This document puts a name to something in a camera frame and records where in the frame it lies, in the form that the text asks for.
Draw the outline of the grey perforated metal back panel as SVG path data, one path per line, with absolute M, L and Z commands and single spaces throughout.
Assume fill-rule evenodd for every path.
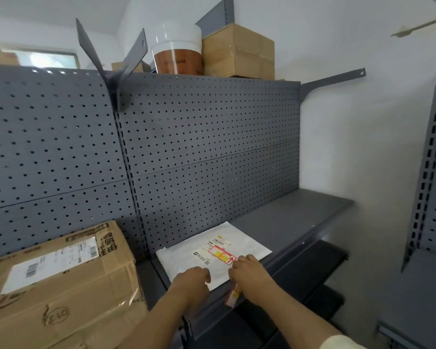
M 128 180 L 0 207 L 0 257 L 115 220 L 137 261 L 148 251 Z
M 97 71 L 0 65 L 0 207 L 125 178 Z
M 149 256 L 295 191 L 298 168 L 294 140 L 136 176 Z
M 301 83 L 133 74 L 119 120 L 135 177 L 296 141 Z

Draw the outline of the white mailer envelope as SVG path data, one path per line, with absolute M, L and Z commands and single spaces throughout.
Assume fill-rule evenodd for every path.
M 187 240 L 164 247 L 156 252 L 157 258 L 170 281 L 193 268 L 207 268 L 210 272 L 210 291 L 229 280 L 228 269 L 239 256 L 252 254 L 258 260 L 272 251 L 229 222 L 197 234 Z

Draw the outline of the red yellow sticker label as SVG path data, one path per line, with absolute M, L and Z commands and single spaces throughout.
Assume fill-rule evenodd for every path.
M 234 283 L 233 288 L 231 289 L 231 291 L 229 292 L 226 298 L 225 305 L 233 309 L 240 295 L 241 295 L 241 289 L 237 283 Z

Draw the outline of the cream sleeve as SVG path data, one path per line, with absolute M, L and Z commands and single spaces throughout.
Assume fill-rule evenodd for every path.
M 319 349 L 367 349 L 357 344 L 354 340 L 343 334 L 333 335 L 327 338 Z

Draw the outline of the grey slotted upright post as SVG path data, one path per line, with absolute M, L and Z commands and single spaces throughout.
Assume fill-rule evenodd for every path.
M 124 167 L 126 170 L 127 180 L 129 183 L 130 194 L 132 197 L 133 208 L 135 212 L 136 225 L 138 227 L 135 235 L 129 236 L 128 241 L 130 242 L 130 246 L 133 251 L 133 255 L 135 257 L 136 263 L 141 263 L 145 260 L 150 259 L 150 252 L 148 249 L 145 229 L 143 225 L 143 221 L 140 215 L 140 209 L 137 202 L 136 188 L 134 182 L 134 176 L 131 169 L 128 148 L 125 140 L 125 130 L 123 128 L 122 120 L 120 118 L 120 80 L 118 78 L 109 79 L 106 83 L 108 92 L 110 94 L 110 101 L 112 105 L 114 120 L 117 129 L 118 140 L 120 142 L 122 157 L 124 162 Z

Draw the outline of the taped tan cardboard box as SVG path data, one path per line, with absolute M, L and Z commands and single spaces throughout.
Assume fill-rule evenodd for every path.
M 205 76 L 275 80 L 274 60 L 241 51 L 203 54 Z
M 202 56 L 206 61 L 226 58 L 235 52 L 275 60 L 275 45 L 272 39 L 238 24 L 229 24 L 202 40 Z

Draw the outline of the person's right forearm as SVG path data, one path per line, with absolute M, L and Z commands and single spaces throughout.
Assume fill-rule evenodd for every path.
M 245 296 L 261 307 L 279 329 L 291 349 L 321 349 L 331 337 L 341 333 L 330 323 L 292 298 L 275 283 Z

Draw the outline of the beige wall bracket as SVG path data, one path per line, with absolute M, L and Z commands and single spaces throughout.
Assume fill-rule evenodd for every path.
M 411 35 L 415 31 L 430 27 L 434 24 L 436 24 L 436 19 L 412 27 L 402 26 L 401 28 L 399 28 L 397 32 L 391 34 L 391 37 L 403 38 L 408 35 Z

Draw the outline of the person's left hand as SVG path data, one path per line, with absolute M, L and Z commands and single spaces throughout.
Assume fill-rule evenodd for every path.
M 196 311 L 210 294 L 209 288 L 196 287 L 196 267 L 179 273 L 167 291 L 167 295 L 181 310 L 182 316 Z

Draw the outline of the large brown cardboard box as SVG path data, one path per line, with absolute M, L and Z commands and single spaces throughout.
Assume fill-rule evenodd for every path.
M 147 313 L 116 221 L 0 258 L 0 349 L 115 349 Z

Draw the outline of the small flat cardboard box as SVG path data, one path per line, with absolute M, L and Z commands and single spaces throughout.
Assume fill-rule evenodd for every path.
M 124 68 L 123 62 L 111 63 L 112 71 L 120 71 Z M 134 73 L 151 72 L 151 66 L 144 61 L 141 61 L 133 70 Z

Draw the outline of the person's left forearm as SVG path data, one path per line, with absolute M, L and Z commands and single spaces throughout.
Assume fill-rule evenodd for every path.
M 116 349 L 169 349 L 188 308 L 187 299 L 165 295 Z

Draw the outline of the loose grey metal rail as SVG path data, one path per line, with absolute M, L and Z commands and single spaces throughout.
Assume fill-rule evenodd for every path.
M 235 23 L 234 0 L 221 0 L 203 17 L 196 25 L 202 31 L 202 37 L 205 38 L 210 34 Z

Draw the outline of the grey slotted shelving unit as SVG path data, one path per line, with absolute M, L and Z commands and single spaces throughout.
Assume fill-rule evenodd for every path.
M 436 85 L 425 138 L 403 264 L 378 314 L 388 349 L 436 349 Z

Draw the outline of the white bucket with brown label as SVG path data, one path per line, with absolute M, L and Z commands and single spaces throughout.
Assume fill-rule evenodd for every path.
M 203 75 L 202 30 L 193 23 L 169 20 L 154 28 L 151 49 L 156 71 L 168 75 Z

